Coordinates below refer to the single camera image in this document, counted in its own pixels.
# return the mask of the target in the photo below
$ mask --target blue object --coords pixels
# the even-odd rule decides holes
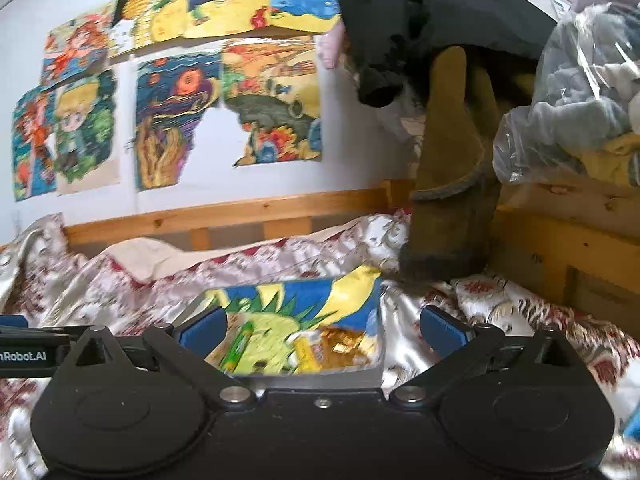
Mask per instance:
[[[226,312],[220,306],[208,308],[202,314],[178,327],[180,346],[203,359],[218,346],[226,335]]]
[[[420,332],[422,339],[442,359],[460,350],[474,336],[471,327],[431,305],[420,313]]]
[[[626,422],[625,431],[623,431],[622,435],[640,440],[640,404]]]
[[[0,316],[0,326],[13,326],[14,328],[28,328],[29,323],[24,316]]]

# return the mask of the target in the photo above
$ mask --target wall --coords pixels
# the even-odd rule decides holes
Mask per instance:
[[[140,60],[155,57],[167,44],[130,56],[114,65],[118,78],[115,149],[119,150],[122,182],[75,195],[55,193],[15,203],[11,184],[9,130],[15,102],[38,83],[47,32],[60,23],[108,0],[0,0],[0,73],[6,84],[0,100],[0,244],[44,214],[63,212],[68,224],[128,216],[137,212],[377,185],[384,178],[404,176],[402,147],[374,122],[356,101],[353,86],[342,71],[320,70],[324,155],[321,163],[287,162],[232,168],[246,140],[228,110],[209,110],[196,131],[191,153],[178,186],[134,191],[132,153],[126,143],[134,135],[135,69]],[[549,0],[530,0],[552,13]],[[169,54],[183,52],[183,41],[171,43]]]

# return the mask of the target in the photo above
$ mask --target black garment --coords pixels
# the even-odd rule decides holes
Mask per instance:
[[[527,0],[338,0],[364,104],[388,105],[404,76],[423,97],[433,56],[476,46],[538,60],[556,22]]]

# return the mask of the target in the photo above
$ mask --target silver bolt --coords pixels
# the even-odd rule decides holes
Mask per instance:
[[[327,399],[326,397],[318,397],[316,400],[314,400],[314,404],[321,410],[326,410],[331,406],[331,399]]]
[[[425,389],[420,386],[400,386],[394,393],[402,402],[420,402],[427,396]]]
[[[230,404],[246,402],[251,397],[251,390],[244,386],[227,386],[220,390],[220,399]]]

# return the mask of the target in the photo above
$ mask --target blanket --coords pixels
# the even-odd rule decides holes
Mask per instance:
[[[469,324],[490,322],[508,335],[558,326],[578,351],[616,414],[616,434],[601,470],[612,479],[640,476],[640,443],[621,428],[640,400],[640,346],[609,322],[582,316],[491,272],[410,290],[395,279],[410,216],[365,216],[313,235],[223,251],[184,252],[137,238],[87,259],[69,251],[60,215],[47,216],[0,254],[0,312],[31,327],[103,324],[138,335],[172,322],[204,290],[304,278],[332,278],[361,265],[382,270],[380,316],[386,339],[381,387],[388,394],[435,364],[419,317],[436,305]],[[46,473],[30,432],[30,413],[48,379],[0,379],[0,478]]]

